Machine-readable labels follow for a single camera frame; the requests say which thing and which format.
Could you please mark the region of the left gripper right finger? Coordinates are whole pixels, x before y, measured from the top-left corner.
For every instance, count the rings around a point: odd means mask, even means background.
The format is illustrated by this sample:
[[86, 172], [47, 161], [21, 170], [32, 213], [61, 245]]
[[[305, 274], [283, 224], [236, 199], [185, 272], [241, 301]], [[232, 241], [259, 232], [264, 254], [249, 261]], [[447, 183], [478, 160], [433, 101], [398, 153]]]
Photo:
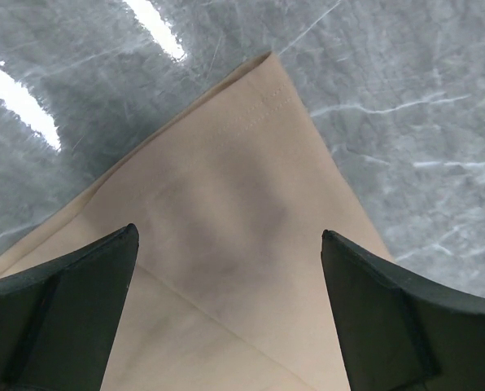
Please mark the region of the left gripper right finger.
[[485, 298], [375, 256], [335, 231], [321, 263], [353, 390], [485, 390]]

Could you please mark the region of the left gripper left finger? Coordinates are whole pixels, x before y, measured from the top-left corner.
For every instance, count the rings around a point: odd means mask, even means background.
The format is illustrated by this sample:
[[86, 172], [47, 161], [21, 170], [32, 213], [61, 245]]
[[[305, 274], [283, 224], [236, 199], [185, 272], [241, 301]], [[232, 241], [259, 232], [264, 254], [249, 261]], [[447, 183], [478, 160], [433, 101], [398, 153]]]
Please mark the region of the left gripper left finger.
[[0, 390], [98, 390], [138, 255], [127, 226], [0, 278]]

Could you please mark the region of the beige t shirt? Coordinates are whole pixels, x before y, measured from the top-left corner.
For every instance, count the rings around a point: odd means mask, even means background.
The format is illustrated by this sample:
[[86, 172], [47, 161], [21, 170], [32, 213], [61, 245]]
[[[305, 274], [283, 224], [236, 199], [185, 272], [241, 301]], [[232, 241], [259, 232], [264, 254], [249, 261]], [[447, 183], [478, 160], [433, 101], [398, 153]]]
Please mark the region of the beige t shirt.
[[389, 257], [279, 58], [259, 56], [0, 256], [0, 277], [133, 223], [105, 390], [346, 390], [321, 266]]

